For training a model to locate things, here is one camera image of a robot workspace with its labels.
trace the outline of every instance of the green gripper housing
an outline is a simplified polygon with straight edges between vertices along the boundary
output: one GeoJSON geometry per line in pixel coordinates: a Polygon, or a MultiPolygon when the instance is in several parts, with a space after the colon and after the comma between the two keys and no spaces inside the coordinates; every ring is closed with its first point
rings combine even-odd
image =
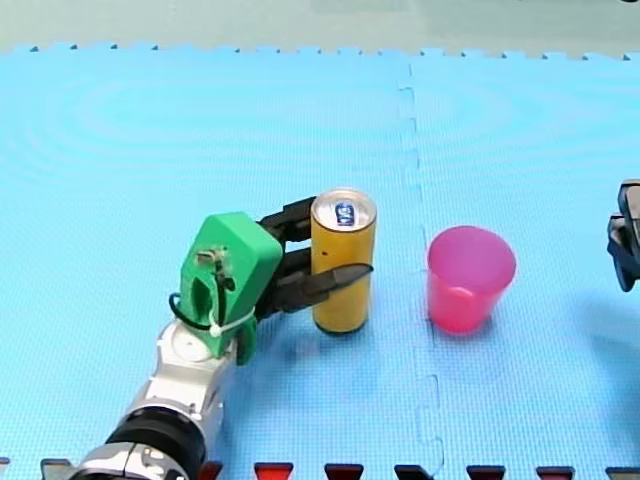
{"type": "MultiPolygon", "coordinates": [[[[209,312],[218,311],[216,266],[203,262],[201,252],[215,252],[222,259],[233,290],[226,290],[224,325],[247,315],[267,287],[280,263],[282,246],[264,228],[244,213],[207,217],[196,235],[180,275],[181,313],[199,325],[209,325],[209,312]]],[[[216,358],[224,355],[233,339],[238,341],[239,365],[246,364],[256,348],[255,316],[238,327],[213,337],[208,330],[192,328],[216,358]]]]}

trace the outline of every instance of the white cable tie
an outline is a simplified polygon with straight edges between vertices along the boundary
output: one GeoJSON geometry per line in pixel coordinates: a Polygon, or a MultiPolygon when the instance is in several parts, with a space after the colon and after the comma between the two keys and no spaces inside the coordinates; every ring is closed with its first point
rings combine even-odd
{"type": "Polygon", "coordinates": [[[253,317],[253,314],[255,312],[255,307],[252,308],[251,310],[249,310],[249,313],[247,313],[245,316],[240,317],[238,320],[236,320],[235,322],[231,322],[228,323],[226,325],[218,325],[216,323],[216,319],[213,316],[213,309],[209,310],[209,323],[210,323],[210,327],[209,327],[209,333],[211,334],[212,337],[214,338],[220,338],[222,336],[222,334],[228,330],[231,330],[233,328],[238,327],[239,325],[242,325],[244,322],[250,320],[253,317]]]}

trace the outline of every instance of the black object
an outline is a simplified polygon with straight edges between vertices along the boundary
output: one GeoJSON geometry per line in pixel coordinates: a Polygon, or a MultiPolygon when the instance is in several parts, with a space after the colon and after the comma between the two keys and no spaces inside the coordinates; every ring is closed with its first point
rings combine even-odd
{"type": "Polygon", "coordinates": [[[256,318],[262,320],[276,312],[292,313],[329,298],[331,292],[348,287],[373,272],[367,264],[344,265],[311,274],[311,249],[286,251],[287,242],[311,238],[311,204],[315,197],[285,205],[282,212],[264,217],[258,223],[282,245],[282,261],[256,303],[256,318]]]}
{"type": "Polygon", "coordinates": [[[165,409],[145,409],[133,414],[105,443],[142,443],[174,459],[189,478],[197,478],[206,459],[204,437],[198,428],[165,409]]]}
{"type": "Polygon", "coordinates": [[[618,283],[629,292],[640,278],[640,180],[626,180],[618,193],[618,208],[609,218],[607,251],[613,257],[618,283]]]}

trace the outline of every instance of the aluminum can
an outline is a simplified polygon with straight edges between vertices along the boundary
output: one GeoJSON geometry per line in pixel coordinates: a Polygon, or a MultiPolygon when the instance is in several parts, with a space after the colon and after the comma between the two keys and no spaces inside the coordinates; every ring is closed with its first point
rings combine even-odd
{"type": "MultiPolygon", "coordinates": [[[[311,205],[311,270],[321,273],[351,263],[373,265],[377,210],[364,193],[337,188],[311,205]]],[[[369,316],[371,275],[313,307],[313,319],[329,333],[349,333],[369,316]]]]}

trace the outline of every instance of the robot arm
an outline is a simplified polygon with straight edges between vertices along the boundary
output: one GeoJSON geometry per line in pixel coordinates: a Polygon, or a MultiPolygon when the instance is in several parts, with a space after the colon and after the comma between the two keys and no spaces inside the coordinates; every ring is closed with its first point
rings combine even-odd
{"type": "Polygon", "coordinates": [[[624,292],[640,278],[640,180],[627,180],[618,193],[620,213],[609,219],[609,245],[618,283],[624,292]]]}
{"type": "Polygon", "coordinates": [[[181,270],[175,316],[157,341],[157,366],[116,429],[78,467],[50,461],[45,480],[197,480],[222,424],[229,379],[255,351],[259,321],[329,298],[372,272],[353,264],[311,275],[313,198],[254,222],[207,218],[181,270]]]}

